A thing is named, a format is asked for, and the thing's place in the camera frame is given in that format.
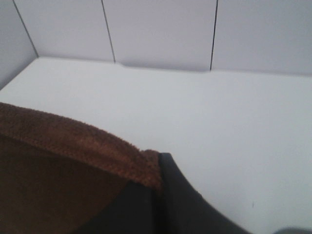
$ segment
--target brown fleece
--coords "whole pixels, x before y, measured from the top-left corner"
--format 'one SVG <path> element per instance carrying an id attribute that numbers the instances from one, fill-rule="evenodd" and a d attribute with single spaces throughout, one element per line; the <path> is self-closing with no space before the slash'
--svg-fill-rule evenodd
<path id="1" fill-rule="evenodd" d="M 68 233 L 128 180 L 161 191 L 157 154 L 69 118 L 0 102 L 0 233 Z"/>

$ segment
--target white surface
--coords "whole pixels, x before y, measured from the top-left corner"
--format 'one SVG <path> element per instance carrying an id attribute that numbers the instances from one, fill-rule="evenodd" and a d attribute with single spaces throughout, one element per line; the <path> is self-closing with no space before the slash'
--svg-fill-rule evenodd
<path id="1" fill-rule="evenodd" d="M 312 74 L 311 0 L 219 0 L 213 68 Z"/>
<path id="2" fill-rule="evenodd" d="M 116 61 L 207 71 L 215 0 L 104 0 Z"/>
<path id="3" fill-rule="evenodd" d="M 255 234 L 312 227 L 312 78 L 39 58 L 0 101 L 172 153 L 208 202 Z"/>
<path id="4" fill-rule="evenodd" d="M 113 61 L 101 0 L 15 0 L 39 56 Z"/>
<path id="5" fill-rule="evenodd" d="M 0 89 L 35 58 L 12 0 L 0 0 Z"/>

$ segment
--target brown fabric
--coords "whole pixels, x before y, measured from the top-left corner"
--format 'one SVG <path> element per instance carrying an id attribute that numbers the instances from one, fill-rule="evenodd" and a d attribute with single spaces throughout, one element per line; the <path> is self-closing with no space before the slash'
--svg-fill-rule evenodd
<path id="1" fill-rule="evenodd" d="M 0 103 L 0 135 L 161 190 L 153 151 L 142 154 L 128 142 L 91 125 Z"/>
<path id="2" fill-rule="evenodd" d="M 160 192 L 157 155 L 93 126 L 0 102 L 0 233 L 68 233 L 128 180 Z"/>

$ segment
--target white table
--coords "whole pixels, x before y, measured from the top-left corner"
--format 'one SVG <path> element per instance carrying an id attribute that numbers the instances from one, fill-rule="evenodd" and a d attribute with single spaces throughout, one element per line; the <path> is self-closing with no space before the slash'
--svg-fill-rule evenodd
<path id="1" fill-rule="evenodd" d="M 39 58 L 0 101 L 170 152 L 209 203 L 255 234 L 312 227 L 312 78 Z"/>

